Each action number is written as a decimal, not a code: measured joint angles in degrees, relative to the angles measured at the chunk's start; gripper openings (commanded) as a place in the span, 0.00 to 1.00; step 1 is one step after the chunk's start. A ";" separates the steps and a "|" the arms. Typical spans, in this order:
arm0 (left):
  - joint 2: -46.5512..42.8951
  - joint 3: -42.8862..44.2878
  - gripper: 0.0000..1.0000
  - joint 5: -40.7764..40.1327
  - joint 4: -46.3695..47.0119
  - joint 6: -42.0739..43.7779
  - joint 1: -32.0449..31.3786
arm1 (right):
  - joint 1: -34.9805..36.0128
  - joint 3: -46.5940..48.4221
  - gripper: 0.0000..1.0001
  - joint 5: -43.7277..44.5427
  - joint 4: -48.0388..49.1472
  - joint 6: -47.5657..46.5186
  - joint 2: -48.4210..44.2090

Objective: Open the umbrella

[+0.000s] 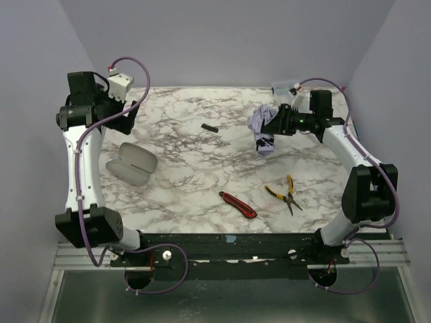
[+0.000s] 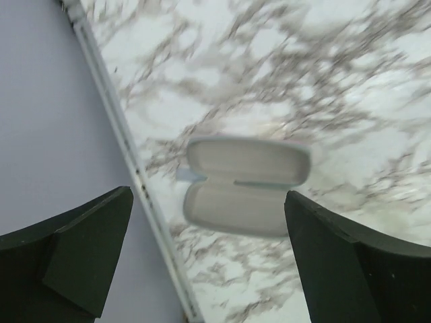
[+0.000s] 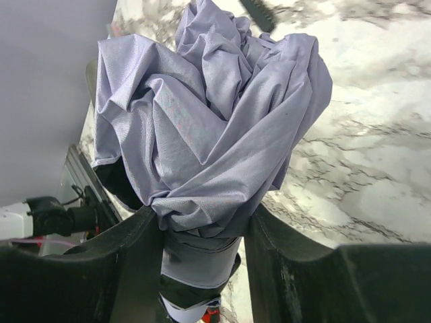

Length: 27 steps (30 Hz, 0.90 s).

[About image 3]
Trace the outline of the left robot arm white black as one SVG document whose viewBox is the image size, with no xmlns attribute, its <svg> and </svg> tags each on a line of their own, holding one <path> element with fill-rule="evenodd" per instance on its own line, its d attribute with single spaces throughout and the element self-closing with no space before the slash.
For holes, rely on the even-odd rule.
<svg viewBox="0 0 431 323">
<path fill-rule="evenodd" d="M 42 236 L 100 234 L 121 221 L 106 200 L 77 197 L 66 203 L 43 196 L 1 207 L 1 242 L 39 243 Z"/>
</svg>

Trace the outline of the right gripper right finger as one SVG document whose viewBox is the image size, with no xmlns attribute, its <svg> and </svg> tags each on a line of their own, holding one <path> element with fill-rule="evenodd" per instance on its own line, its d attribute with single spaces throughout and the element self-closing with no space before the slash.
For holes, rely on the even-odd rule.
<svg viewBox="0 0 431 323">
<path fill-rule="evenodd" d="M 255 322 L 429 322 L 430 245 L 328 248 L 264 206 L 245 237 Z"/>
</svg>

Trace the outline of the lavender folding umbrella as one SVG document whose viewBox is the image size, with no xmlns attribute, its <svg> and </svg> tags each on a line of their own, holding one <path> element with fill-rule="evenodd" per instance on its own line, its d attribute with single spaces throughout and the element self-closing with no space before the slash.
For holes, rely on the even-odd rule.
<svg viewBox="0 0 431 323">
<path fill-rule="evenodd" d="M 332 85 L 316 37 L 253 36 L 212 1 L 187 5 L 176 50 L 137 34 L 99 42 L 93 167 L 122 204 L 157 215 L 173 321 L 218 320 L 249 220 Z"/>
</svg>

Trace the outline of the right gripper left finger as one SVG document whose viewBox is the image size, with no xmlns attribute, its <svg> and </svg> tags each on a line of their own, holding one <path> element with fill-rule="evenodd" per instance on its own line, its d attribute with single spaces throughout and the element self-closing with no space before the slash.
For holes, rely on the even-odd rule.
<svg viewBox="0 0 431 323">
<path fill-rule="evenodd" d="M 1 247 L 2 322 L 155 322 L 163 237 L 142 208 L 68 250 Z"/>
</svg>

